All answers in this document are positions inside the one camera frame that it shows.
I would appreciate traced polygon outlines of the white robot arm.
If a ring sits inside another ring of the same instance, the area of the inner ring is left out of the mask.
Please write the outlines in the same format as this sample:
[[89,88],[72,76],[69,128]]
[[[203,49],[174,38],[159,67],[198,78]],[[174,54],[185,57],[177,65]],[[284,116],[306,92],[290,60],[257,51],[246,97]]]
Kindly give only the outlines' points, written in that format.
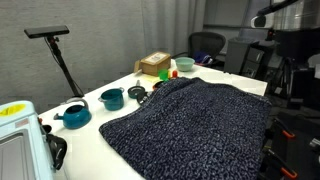
[[251,19],[252,28],[297,31],[320,27],[320,0],[271,0]]

